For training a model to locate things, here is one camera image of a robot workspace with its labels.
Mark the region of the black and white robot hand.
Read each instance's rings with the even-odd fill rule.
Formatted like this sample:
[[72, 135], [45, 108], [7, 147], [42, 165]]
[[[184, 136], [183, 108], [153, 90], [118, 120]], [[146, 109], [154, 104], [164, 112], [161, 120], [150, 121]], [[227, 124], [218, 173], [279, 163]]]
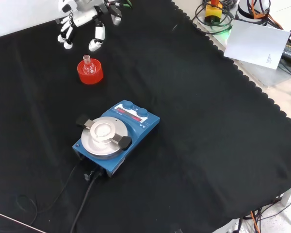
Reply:
[[62, 28], [57, 40], [64, 45], [65, 49], [71, 49], [72, 33], [77, 27], [83, 26], [89, 22], [95, 25], [95, 36], [89, 43], [89, 50], [98, 50], [105, 40], [105, 25], [99, 19], [103, 14], [111, 16], [113, 25], [117, 26], [122, 20], [122, 14], [119, 7], [131, 8], [132, 4], [128, 0], [121, 2], [119, 0], [60, 0], [58, 9], [61, 13], [68, 15], [57, 21]]

